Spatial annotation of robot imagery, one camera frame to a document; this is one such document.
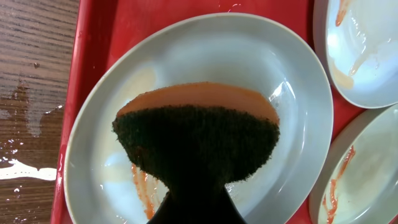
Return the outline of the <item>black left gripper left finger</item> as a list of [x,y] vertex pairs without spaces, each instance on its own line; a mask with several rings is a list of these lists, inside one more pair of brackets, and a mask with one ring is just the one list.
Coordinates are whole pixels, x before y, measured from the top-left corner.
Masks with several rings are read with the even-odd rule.
[[179,224],[182,220],[179,215],[179,208],[180,207],[174,201],[171,192],[168,191],[160,204],[160,207],[147,224]]

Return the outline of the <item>white plate top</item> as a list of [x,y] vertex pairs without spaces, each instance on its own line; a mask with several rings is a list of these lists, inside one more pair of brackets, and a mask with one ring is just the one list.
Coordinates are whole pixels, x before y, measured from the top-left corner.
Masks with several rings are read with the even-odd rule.
[[315,51],[352,105],[397,103],[397,0],[315,0]]

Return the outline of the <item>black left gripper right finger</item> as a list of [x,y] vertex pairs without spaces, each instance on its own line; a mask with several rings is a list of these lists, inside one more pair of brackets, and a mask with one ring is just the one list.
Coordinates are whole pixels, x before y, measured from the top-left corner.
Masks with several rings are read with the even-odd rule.
[[220,193],[217,203],[216,218],[217,223],[221,224],[246,224],[244,218],[236,209],[227,189],[224,187]]

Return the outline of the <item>green orange sponge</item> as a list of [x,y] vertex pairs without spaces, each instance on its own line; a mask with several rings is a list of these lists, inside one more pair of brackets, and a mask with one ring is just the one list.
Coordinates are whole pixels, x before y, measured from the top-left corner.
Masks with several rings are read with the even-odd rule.
[[129,160],[162,181],[178,208],[220,212],[225,185],[271,158],[279,121],[256,91],[199,82],[138,95],[112,126]]

